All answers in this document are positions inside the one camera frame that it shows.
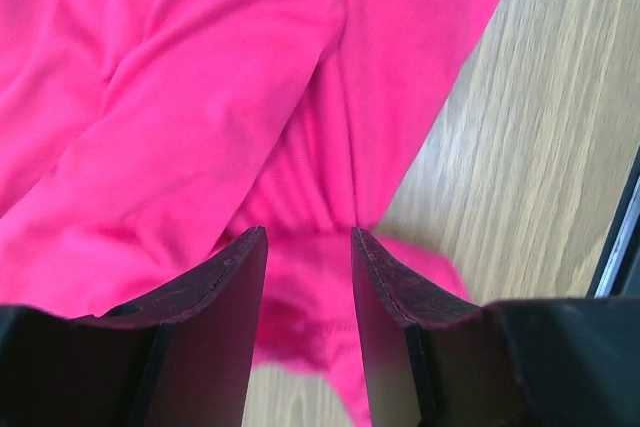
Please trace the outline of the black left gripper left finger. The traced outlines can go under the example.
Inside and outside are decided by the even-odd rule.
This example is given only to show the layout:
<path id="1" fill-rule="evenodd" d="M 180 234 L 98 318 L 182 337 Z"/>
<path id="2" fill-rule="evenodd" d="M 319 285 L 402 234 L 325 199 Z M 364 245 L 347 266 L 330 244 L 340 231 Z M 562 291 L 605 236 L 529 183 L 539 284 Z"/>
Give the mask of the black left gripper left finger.
<path id="1" fill-rule="evenodd" d="M 248 229 L 100 317 L 3 306 L 2 424 L 240 425 L 267 250 L 265 230 Z"/>

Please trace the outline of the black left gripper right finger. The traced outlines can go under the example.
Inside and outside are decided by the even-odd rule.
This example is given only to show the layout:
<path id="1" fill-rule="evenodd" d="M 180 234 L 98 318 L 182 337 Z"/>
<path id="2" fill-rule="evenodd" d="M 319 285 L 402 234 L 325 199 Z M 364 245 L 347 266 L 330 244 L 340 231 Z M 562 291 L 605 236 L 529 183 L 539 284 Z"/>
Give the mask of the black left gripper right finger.
<path id="1" fill-rule="evenodd" d="M 467 302 L 352 232 L 376 426 L 635 426 L 634 298 Z"/>

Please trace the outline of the pink t shirt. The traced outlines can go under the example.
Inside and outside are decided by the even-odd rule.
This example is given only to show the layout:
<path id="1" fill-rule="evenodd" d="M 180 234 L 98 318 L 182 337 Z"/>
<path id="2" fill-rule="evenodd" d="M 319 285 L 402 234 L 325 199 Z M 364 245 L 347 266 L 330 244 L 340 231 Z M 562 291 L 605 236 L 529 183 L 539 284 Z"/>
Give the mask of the pink t shirt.
<path id="1" fill-rule="evenodd" d="M 100 315 L 261 225 L 255 362 L 369 425 L 351 230 L 498 2 L 1 0 L 2 301 Z"/>

